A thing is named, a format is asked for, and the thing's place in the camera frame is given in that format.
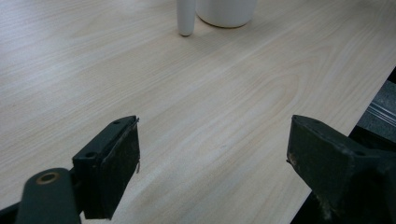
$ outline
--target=white cylindrical object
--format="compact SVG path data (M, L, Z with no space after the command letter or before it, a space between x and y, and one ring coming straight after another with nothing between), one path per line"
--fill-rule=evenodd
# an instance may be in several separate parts
M198 0L196 13L207 23L233 28L252 19L256 4L257 0Z
M195 0L177 0L177 28L181 35L192 35L195 22Z

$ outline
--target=gray floor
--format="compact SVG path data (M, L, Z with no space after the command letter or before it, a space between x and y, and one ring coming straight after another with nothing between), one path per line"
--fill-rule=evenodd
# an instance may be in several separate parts
M385 82L357 125L396 143L396 84Z

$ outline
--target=light wood grain surface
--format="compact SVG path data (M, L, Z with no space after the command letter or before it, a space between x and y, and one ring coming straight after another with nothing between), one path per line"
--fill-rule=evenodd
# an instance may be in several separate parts
M309 192L291 115L349 134L395 64L394 0L259 0L188 38L175 0L1 1L0 208L137 115L141 172L112 223L289 223Z

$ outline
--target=black metal bracket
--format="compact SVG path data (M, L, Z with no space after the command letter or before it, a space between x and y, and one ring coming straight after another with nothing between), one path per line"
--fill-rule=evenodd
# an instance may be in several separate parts
M394 149L364 147L319 120L293 116L287 162L323 216L337 220L331 223L396 223Z
M140 149L136 116L108 124L73 157L74 168L49 169L25 184L21 201L0 211L0 223L80 223L111 219L134 171Z

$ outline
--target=mounting hole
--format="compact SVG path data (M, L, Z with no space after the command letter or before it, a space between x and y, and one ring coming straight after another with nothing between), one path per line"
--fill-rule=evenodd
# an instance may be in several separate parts
M46 185L54 182L59 178L59 174L56 172L49 172L46 174L41 175L35 182L38 185Z
M85 154L85 157L86 158L94 158L96 155L97 155L96 152L89 152L89 153Z
M355 151L355 154L358 155L358 156L365 156L366 155L366 153L361 152L361 151Z

